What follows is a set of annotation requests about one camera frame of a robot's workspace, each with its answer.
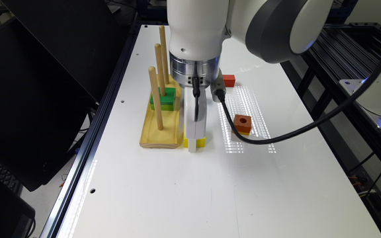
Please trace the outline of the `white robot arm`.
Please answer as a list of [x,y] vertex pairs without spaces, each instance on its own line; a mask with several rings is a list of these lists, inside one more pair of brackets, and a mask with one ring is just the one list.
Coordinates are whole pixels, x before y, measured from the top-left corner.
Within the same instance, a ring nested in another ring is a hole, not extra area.
[[172,78],[183,88],[185,137],[194,152],[206,133],[206,88],[221,102],[222,43],[234,38],[267,63],[307,51],[318,38],[332,0],[170,0]]

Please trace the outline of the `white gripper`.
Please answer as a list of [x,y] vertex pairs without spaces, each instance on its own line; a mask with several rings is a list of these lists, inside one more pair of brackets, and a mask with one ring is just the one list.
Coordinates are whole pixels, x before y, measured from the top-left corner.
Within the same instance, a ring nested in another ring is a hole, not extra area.
[[214,126],[216,102],[212,100],[211,86],[201,87],[198,100],[192,87],[183,87],[184,133],[188,139],[188,151],[196,152],[197,140],[211,134]]

